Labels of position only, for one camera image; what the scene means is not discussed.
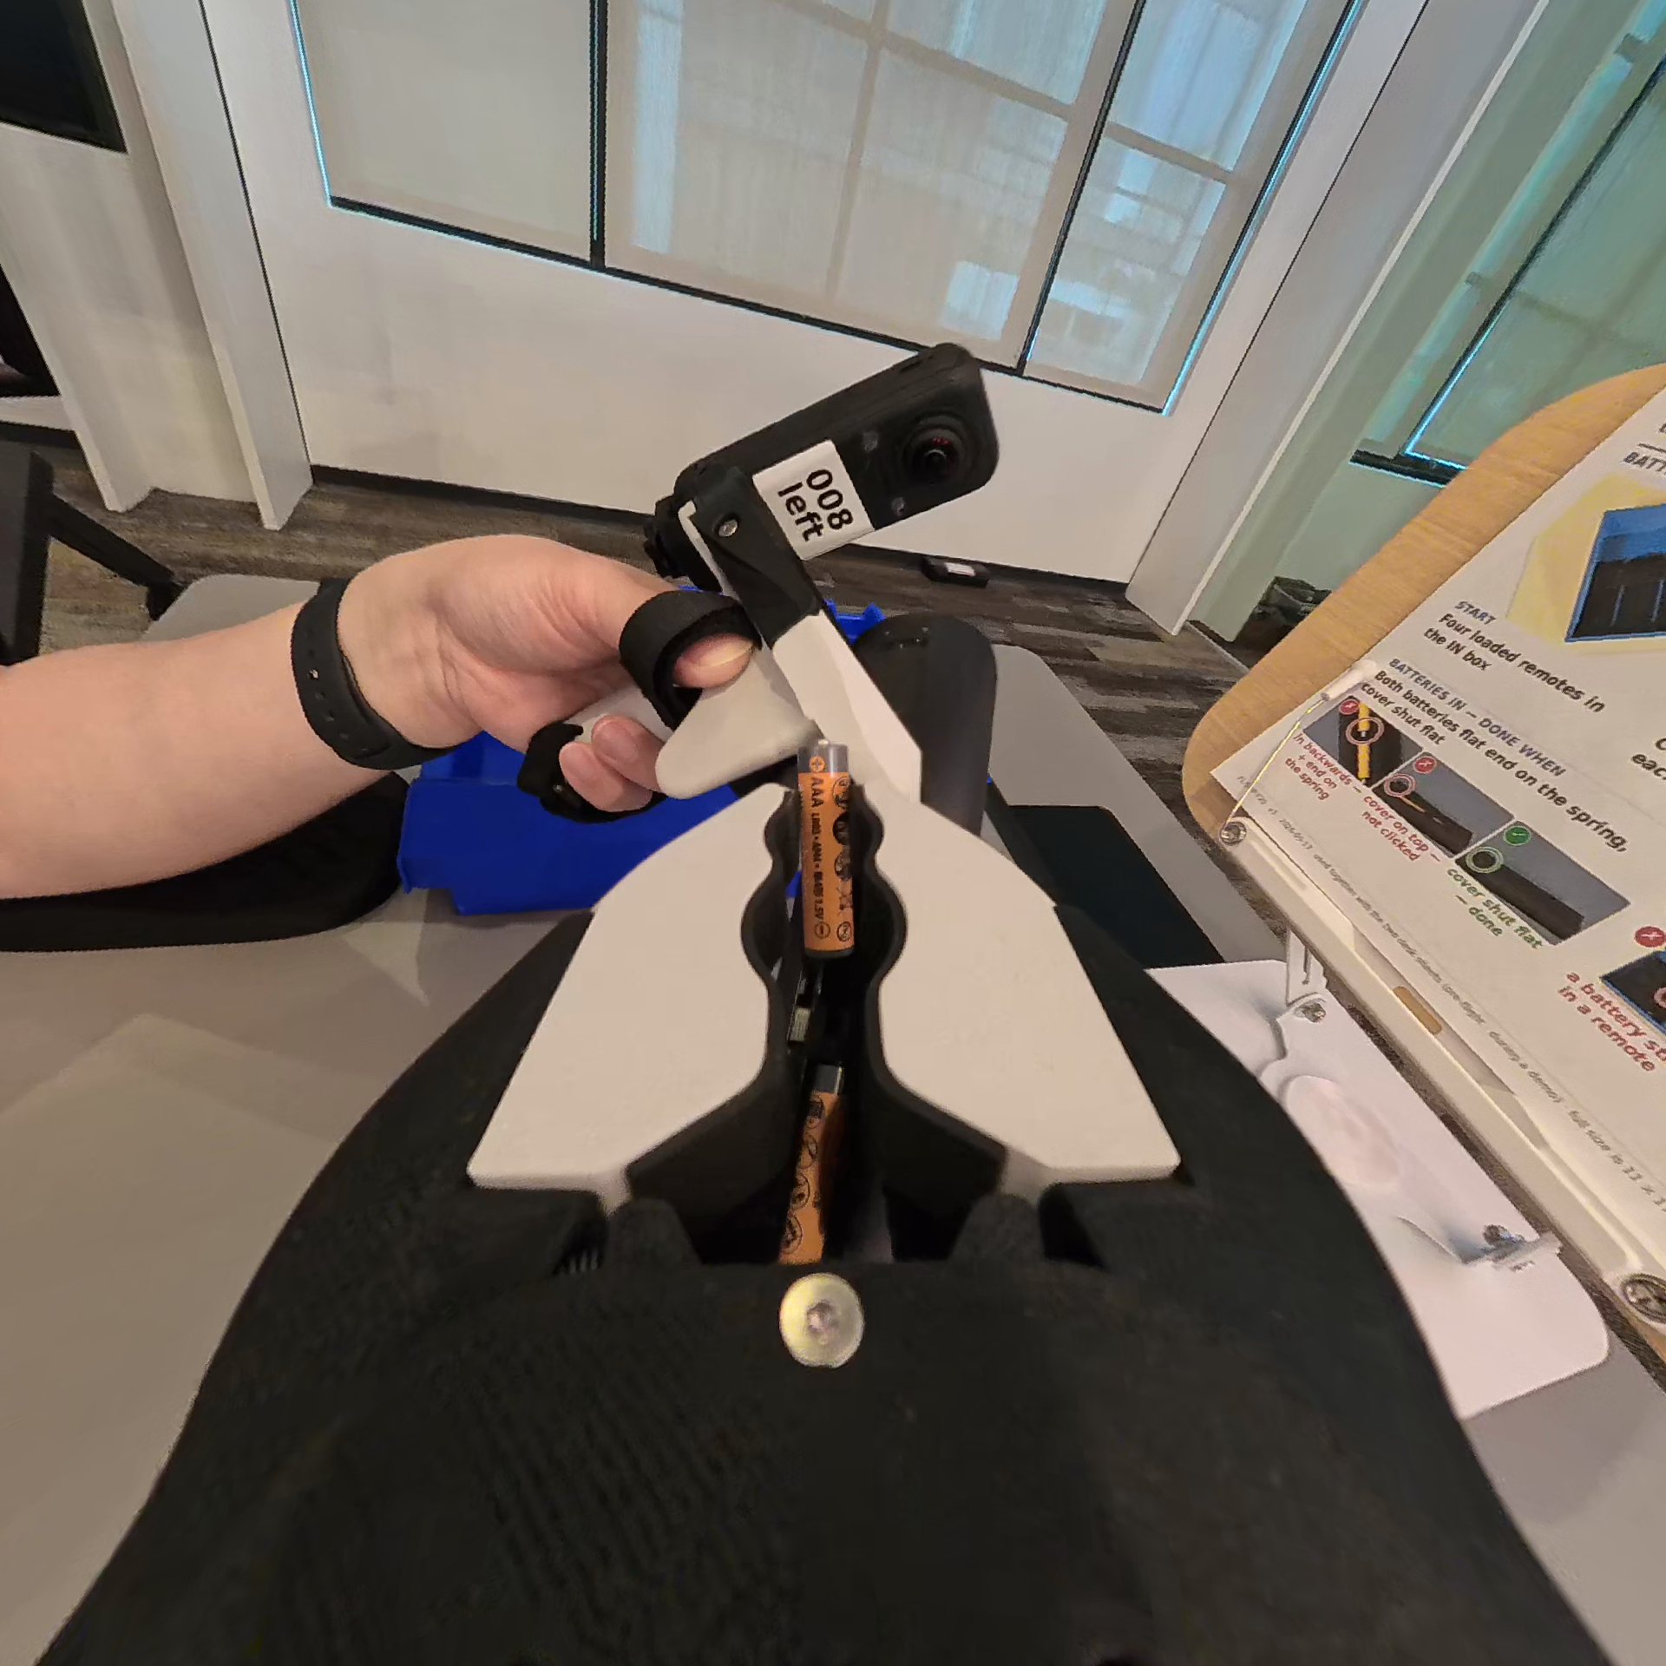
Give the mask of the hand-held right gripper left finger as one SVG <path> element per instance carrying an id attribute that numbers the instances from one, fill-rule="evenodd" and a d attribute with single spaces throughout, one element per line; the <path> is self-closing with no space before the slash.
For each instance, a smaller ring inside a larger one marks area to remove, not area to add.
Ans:
<path id="1" fill-rule="evenodd" d="M 477 1187 L 753 1193 L 775 1174 L 794 814 L 763 785 L 600 899 L 468 1158 Z"/>

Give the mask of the printed instruction sheet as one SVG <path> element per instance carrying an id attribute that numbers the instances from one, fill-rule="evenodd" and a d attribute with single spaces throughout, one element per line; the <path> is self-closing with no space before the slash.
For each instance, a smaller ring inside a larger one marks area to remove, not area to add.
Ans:
<path id="1" fill-rule="evenodd" d="M 1212 778 L 1518 1186 L 1662 1281 L 1662 389 Z"/>

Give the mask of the person's left forearm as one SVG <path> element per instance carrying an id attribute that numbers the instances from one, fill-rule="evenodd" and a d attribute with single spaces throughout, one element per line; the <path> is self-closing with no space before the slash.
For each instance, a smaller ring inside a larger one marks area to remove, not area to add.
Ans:
<path id="1" fill-rule="evenodd" d="M 289 662 L 296 615 L 3 669 L 3 899 L 218 865 L 381 781 L 307 722 Z"/>

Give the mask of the black remote control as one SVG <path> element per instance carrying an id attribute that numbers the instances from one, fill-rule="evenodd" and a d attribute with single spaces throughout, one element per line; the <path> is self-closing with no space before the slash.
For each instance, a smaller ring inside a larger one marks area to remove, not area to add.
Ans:
<path id="1" fill-rule="evenodd" d="M 980 835 L 995 698 L 989 641 L 947 615 L 898 615 L 865 632 L 853 653 L 919 747 L 924 806 Z M 969 1208 L 997 1191 L 1006 1149 L 891 1078 L 876 1014 L 879 983 L 904 946 L 904 908 L 884 887 L 855 908 L 853 953 L 805 958 L 792 1010 L 803 1043 L 801 1127 L 812 1066 L 843 1069 L 843 1149 L 822 1260 L 891 1257 L 886 1194 L 902 1205 L 904 1253 L 936 1255 Z"/>

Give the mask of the orange black battery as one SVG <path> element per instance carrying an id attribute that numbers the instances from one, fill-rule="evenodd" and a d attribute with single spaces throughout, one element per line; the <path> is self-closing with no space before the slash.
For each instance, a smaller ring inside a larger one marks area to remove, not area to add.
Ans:
<path id="1" fill-rule="evenodd" d="M 825 1253 L 846 1127 L 845 1104 L 843 1068 L 813 1064 L 806 1078 L 798 1154 L 777 1246 L 780 1266 L 813 1266 Z"/>
<path id="2" fill-rule="evenodd" d="M 798 754 L 801 948 L 812 962 L 853 953 L 857 934 L 848 748 L 815 736 Z"/>

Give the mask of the person's left hand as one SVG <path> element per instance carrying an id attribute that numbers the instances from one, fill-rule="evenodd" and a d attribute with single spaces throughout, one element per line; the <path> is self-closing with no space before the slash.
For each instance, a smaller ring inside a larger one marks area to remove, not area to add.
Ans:
<path id="1" fill-rule="evenodd" d="M 536 733 L 622 689 L 626 623 L 668 587 L 522 535 L 392 556 L 353 577 L 334 644 L 360 710 L 425 748 Z"/>

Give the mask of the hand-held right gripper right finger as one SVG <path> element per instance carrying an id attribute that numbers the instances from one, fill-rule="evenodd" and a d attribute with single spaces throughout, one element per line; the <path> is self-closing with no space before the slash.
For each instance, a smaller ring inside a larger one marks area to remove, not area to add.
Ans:
<path id="1" fill-rule="evenodd" d="M 1008 856 L 883 781 L 876 877 L 900 944 L 876 986 L 877 1064 L 900 1097 L 893 1189 L 1167 1179 L 1173 1139 L 1051 898 Z"/>

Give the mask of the black desk mat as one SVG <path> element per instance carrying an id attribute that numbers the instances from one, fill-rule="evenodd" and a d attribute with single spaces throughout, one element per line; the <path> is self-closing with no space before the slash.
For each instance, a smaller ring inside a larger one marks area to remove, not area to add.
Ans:
<path id="1" fill-rule="evenodd" d="M 1284 941 L 1266 931 L 1247 948 L 1218 948 L 1108 809 L 1011 804 L 994 787 L 987 788 L 983 809 L 1009 859 L 1053 903 L 1089 918 L 1138 967 L 1282 958 Z"/>

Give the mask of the white stand base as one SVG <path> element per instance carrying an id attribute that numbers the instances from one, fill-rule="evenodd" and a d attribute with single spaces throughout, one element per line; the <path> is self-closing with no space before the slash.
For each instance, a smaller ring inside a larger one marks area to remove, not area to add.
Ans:
<path id="1" fill-rule="evenodd" d="M 1315 1149 L 1386 1262 L 1457 1417 L 1603 1363 L 1606 1325 L 1558 1241 L 1507 1201 L 1332 995 L 1291 1005 L 1275 962 L 1152 977 Z"/>

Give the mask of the black office chair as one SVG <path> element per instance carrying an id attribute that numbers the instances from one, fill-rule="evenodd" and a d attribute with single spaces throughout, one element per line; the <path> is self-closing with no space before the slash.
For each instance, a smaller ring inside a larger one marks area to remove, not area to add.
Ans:
<path id="1" fill-rule="evenodd" d="M 227 861 L 143 885 L 1 903 L 1 950 L 237 946 L 352 925 L 402 885 L 405 781 L 390 774 Z"/>

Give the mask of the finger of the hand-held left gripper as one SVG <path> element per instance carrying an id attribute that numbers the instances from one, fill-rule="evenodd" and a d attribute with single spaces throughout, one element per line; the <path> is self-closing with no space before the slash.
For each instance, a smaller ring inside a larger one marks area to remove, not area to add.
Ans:
<path id="1" fill-rule="evenodd" d="M 919 799 L 921 752 L 825 610 L 775 641 L 775 667 L 822 740 L 843 745 L 855 781 Z"/>

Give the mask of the blue plastic bin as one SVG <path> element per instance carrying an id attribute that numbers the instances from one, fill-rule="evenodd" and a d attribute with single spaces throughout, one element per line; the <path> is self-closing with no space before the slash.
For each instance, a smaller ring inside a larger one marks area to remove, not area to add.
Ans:
<path id="1" fill-rule="evenodd" d="M 756 776 L 782 767 L 806 736 L 772 656 L 754 649 L 742 675 L 699 689 L 676 681 L 676 662 L 720 636 L 754 646 L 735 601 L 676 589 L 628 620 L 621 672 L 593 703 L 539 728 L 527 752 L 478 734 L 421 764 L 402 813 L 397 870 L 405 891 L 447 892 L 461 915 L 593 906 L 628 872 L 699 823 L 725 813 Z M 628 814 L 605 814 L 572 793 L 560 755 L 593 726 L 621 714 L 671 745 L 671 781 L 706 785 L 692 797 L 657 788 Z"/>

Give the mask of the large glass window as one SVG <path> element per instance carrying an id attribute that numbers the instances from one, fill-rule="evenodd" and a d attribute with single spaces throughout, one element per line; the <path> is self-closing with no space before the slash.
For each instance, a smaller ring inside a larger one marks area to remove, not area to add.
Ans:
<path id="1" fill-rule="evenodd" d="M 1152 410 L 1358 11 L 289 4 L 338 205 Z"/>

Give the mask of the black wristwatch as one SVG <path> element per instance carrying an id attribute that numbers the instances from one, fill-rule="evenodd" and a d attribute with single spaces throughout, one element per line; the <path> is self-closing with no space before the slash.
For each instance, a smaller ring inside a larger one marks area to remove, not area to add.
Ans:
<path id="1" fill-rule="evenodd" d="M 346 590 L 346 580 L 327 580 L 294 616 L 289 665 L 301 717 L 331 754 L 366 773 L 392 774 L 445 757 L 447 747 L 405 740 L 364 700 L 338 634 Z"/>

